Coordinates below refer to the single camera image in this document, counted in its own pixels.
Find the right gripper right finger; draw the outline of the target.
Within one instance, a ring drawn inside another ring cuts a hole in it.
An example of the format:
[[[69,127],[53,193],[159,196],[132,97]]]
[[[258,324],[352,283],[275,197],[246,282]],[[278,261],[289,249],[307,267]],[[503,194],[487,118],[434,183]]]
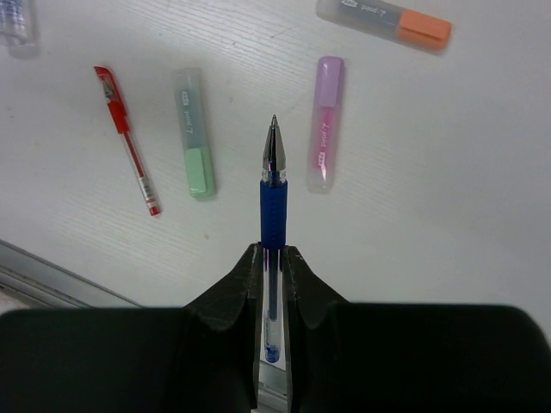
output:
[[[508,305],[346,300],[285,250],[292,412],[547,412],[550,347]]]

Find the blue gel pen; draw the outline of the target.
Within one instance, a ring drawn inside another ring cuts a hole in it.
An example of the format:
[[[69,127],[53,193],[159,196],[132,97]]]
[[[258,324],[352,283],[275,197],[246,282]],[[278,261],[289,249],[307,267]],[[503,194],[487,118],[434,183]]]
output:
[[[263,150],[260,181],[261,245],[263,248],[264,356],[280,360],[282,351],[282,250],[286,246],[288,180],[286,155],[278,119],[273,116]]]

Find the red gel pen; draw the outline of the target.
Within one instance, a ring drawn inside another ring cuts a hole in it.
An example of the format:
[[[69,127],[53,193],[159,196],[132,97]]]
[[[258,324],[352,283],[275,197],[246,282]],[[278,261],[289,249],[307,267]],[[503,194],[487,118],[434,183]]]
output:
[[[154,194],[149,177],[142,163],[138,148],[133,141],[127,107],[124,98],[120,93],[115,76],[106,66],[95,65],[94,71],[102,86],[108,111],[111,115],[112,121],[114,122],[115,129],[123,139],[148,212],[152,217],[156,217],[161,213],[161,209],[158,205],[156,195]]]

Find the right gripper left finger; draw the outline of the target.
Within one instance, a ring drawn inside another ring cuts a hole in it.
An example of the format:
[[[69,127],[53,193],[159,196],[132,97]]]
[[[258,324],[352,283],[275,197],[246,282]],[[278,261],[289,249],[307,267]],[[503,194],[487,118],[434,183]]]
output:
[[[1,318],[4,412],[249,412],[258,247],[177,307],[34,306]]]

